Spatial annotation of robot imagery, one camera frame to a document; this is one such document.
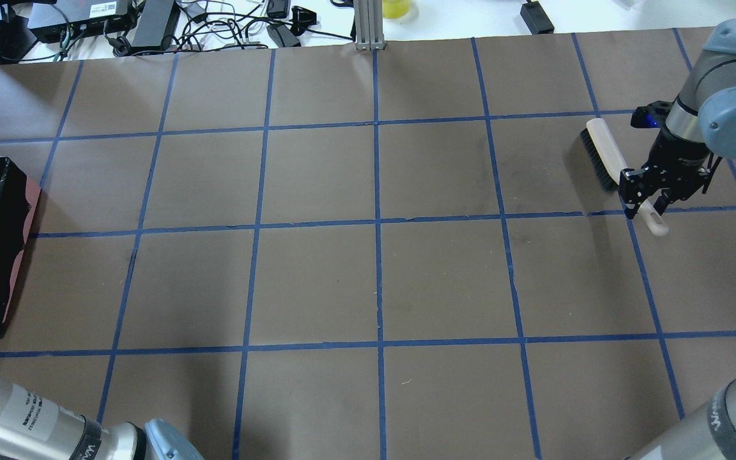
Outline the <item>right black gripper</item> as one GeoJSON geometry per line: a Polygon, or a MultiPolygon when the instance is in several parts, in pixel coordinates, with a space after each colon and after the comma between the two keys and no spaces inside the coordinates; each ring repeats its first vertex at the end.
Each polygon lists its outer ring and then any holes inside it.
{"type": "Polygon", "coordinates": [[[697,112],[680,101],[656,101],[636,108],[631,127],[658,128],[658,134],[645,163],[630,168],[625,176],[639,183],[621,189],[627,219],[636,218],[645,193],[651,197],[659,192],[652,207],[660,216],[675,201],[689,200],[696,192],[706,194],[723,157],[687,132],[687,124],[696,119],[697,112]]]}

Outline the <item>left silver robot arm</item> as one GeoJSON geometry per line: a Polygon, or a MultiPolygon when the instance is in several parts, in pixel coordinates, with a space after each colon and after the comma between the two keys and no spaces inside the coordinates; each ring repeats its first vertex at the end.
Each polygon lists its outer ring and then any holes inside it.
{"type": "Polygon", "coordinates": [[[196,446],[168,422],[104,428],[0,378],[0,459],[199,459],[196,446]]]}

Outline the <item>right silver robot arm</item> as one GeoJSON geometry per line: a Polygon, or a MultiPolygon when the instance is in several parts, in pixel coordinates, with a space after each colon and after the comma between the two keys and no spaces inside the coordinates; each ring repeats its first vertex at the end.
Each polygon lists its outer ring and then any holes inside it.
{"type": "MultiPolygon", "coordinates": [[[[629,219],[659,192],[651,212],[642,215],[660,222],[669,204],[707,186],[706,159],[736,159],[736,19],[716,26],[667,108],[666,116],[656,119],[659,134],[645,165],[623,166],[618,175],[629,219]]],[[[632,458],[736,459],[736,379],[632,458]]]]}

